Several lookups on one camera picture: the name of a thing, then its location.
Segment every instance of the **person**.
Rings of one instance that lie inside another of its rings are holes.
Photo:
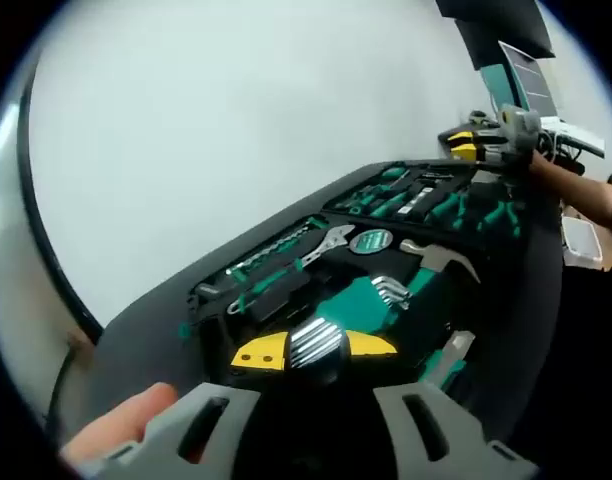
[[[529,171],[546,190],[612,230],[611,184],[580,177],[538,152]],[[597,475],[599,459],[612,458],[612,445],[597,442],[612,428],[612,269],[566,267],[557,294],[550,351],[509,446],[546,470],[592,462]]]
[[[156,383],[86,425],[64,446],[61,455],[69,463],[79,465],[113,451],[122,443],[139,442],[146,424],[177,400],[177,391],[171,385]]]
[[[580,177],[533,152],[529,171],[547,190],[591,221],[612,229],[612,185]]]

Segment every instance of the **monitor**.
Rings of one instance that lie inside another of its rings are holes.
[[[542,117],[556,117],[557,109],[537,60],[504,42],[500,41],[499,46],[508,60],[520,96],[526,100],[528,108],[537,110]]]

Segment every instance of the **black cable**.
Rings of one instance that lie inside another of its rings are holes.
[[[541,132],[537,137],[537,151],[544,155],[546,160],[552,162],[554,150],[553,139],[547,132]]]
[[[561,147],[560,147],[559,149],[557,149],[557,156],[558,156],[558,157],[563,157],[563,158],[565,158],[566,160],[573,160],[572,155],[571,155],[570,153],[568,153],[568,151],[567,151],[567,150],[564,150],[564,149],[563,149],[563,148],[561,148]]]
[[[64,378],[66,377],[66,372],[70,368],[73,360],[75,360],[76,350],[73,347],[70,347],[66,357],[64,357],[64,362],[57,373],[57,378],[55,379],[55,385],[53,386],[53,393],[50,396],[50,402],[48,403],[48,412],[46,413],[46,427],[45,432],[46,436],[53,441],[55,444],[58,443],[58,436],[61,430],[61,425],[59,421],[59,396],[62,391],[62,386],[64,383]]]

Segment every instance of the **hand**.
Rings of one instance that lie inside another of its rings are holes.
[[[544,165],[549,163],[550,162],[546,160],[546,158],[541,153],[539,153],[537,150],[533,150],[533,158],[531,159],[528,169],[531,172],[536,172],[539,171],[540,168],[543,168]]]
[[[124,442],[140,442],[146,424],[177,399],[173,387],[156,383],[86,425],[62,449],[62,456],[73,464],[79,464],[100,457]]]

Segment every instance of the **metal wrench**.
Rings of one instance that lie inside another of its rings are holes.
[[[352,232],[354,228],[355,228],[355,225],[340,225],[339,227],[332,227],[331,229],[329,229],[328,232],[326,232],[326,236],[324,237],[324,240],[322,240],[322,242],[319,244],[319,246],[315,250],[313,250],[310,253],[307,253],[302,258],[299,258],[294,262],[294,265],[297,268],[297,270],[304,269],[304,267],[310,265],[315,260],[317,260],[319,257],[321,257],[324,253],[326,253],[329,250],[332,250],[333,248],[340,247],[343,245],[348,245],[348,240],[346,240],[345,237],[350,232]],[[243,313],[244,310],[246,310],[246,308],[255,301],[256,297],[263,294],[264,291],[266,291],[268,287],[270,287],[273,283],[275,283],[276,280],[286,275],[290,271],[291,266],[292,265],[289,265],[273,273],[272,275],[265,278],[264,280],[257,282],[253,286],[253,288],[251,288],[248,292],[242,293],[237,298],[237,300],[232,302],[226,309],[226,313],[228,313],[229,315]],[[247,301],[246,294],[249,292],[252,293],[254,297],[250,301]]]
[[[411,293],[404,285],[385,275],[373,278],[371,283],[386,305],[390,307],[396,304],[401,309],[408,310],[408,299],[411,297]]]

